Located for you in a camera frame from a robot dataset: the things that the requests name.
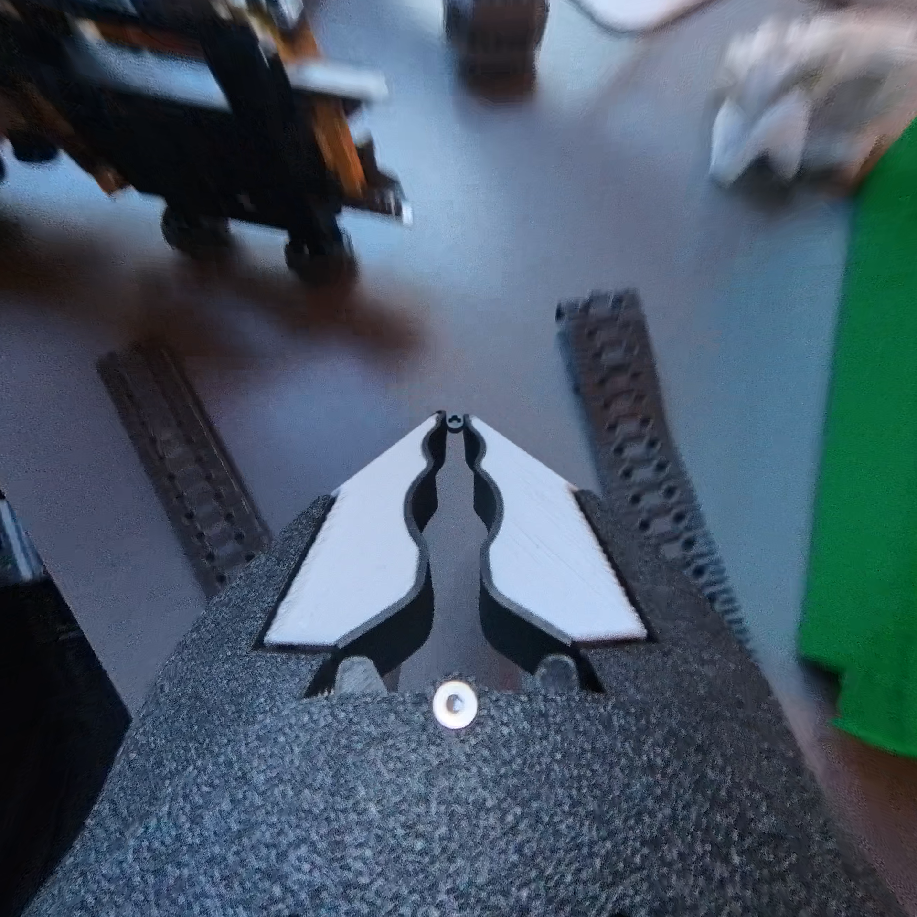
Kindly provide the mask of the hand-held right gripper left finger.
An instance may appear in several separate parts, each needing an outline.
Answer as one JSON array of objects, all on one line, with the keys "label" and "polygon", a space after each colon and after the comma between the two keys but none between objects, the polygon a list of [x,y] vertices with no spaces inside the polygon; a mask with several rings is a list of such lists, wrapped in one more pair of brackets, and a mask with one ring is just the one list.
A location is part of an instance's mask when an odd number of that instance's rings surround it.
[{"label": "hand-held right gripper left finger", "polygon": [[447,438],[435,412],[331,494],[265,622],[265,649],[366,657],[388,674],[425,643],[434,598],[424,534]]}]

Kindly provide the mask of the flat grey track strip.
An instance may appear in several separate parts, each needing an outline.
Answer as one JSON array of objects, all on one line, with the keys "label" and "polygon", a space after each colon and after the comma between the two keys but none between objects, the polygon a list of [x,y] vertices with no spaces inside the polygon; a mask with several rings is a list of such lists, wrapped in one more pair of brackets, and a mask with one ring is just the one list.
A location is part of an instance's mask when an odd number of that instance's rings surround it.
[{"label": "flat grey track strip", "polygon": [[141,342],[105,354],[96,367],[210,600],[267,549],[269,527],[170,350]]}]

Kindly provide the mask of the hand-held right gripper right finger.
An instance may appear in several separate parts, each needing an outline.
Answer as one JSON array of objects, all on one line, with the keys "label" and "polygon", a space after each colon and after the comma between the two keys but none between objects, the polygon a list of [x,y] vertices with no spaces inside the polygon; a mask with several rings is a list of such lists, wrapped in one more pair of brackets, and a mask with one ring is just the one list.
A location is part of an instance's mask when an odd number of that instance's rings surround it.
[{"label": "hand-held right gripper right finger", "polygon": [[499,654],[533,674],[544,658],[648,640],[648,626],[579,504],[580,489],[482,419],[463,419],[480,549],[479,613]]}]

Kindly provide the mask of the grey building block assembly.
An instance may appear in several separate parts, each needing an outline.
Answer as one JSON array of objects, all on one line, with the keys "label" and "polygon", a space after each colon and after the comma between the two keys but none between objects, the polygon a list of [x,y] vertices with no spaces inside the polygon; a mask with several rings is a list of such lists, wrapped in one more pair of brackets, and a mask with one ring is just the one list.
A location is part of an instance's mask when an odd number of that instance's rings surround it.
[{"label": "grey building block assembly", "polygon": [[533,75],[547,1],[445,1],[444,32],[465,77]]}]

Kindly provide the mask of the yellow black toy car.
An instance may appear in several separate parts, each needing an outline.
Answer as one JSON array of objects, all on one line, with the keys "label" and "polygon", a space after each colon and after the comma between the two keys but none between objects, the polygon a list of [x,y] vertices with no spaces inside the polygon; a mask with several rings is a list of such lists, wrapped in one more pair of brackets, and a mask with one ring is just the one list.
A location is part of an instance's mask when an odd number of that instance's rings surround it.
[{"label": "yellow black toy car", "polygon": [[164,203],[165,242],[220,258],[230,224],[285,233],[304,281],[348,277],[342,211],[412,221],[350,118],[384,78],[327,60],[303,2],[2,2],[2,144],[65,155],[103,192]]}]

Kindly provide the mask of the green plastic bin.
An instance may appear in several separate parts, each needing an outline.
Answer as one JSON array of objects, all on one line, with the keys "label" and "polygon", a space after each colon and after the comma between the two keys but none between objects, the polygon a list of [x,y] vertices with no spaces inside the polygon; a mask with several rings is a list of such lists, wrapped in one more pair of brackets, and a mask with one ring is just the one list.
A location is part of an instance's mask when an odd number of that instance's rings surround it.
[{"label": "green plastic bin", "polygon": [[856,197],[798,651],[834,726],[916,756],[916,126]]}]

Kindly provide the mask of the crumpled white tissue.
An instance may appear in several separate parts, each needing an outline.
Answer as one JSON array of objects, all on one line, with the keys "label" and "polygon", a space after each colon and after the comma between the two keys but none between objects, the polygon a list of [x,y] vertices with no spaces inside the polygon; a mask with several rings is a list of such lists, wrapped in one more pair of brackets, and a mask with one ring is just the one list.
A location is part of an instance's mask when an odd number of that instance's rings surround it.
[{"label": "crumpled white tissue", "polygon": [[716,79],[708,174],[859,183],[915,119],[915,11],[840,6],[733,38]]}]

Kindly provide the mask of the grey track strip right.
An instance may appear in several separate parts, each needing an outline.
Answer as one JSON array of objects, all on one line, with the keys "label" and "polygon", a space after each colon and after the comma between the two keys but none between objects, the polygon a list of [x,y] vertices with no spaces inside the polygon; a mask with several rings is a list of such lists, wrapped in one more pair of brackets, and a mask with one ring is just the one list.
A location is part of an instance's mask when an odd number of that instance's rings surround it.
[{"label": "grey track strip right", "polygon": [[591,292],[564,300],[555,320],[602,496],[751,648],[740,603],[670,430],[638,293]]}]

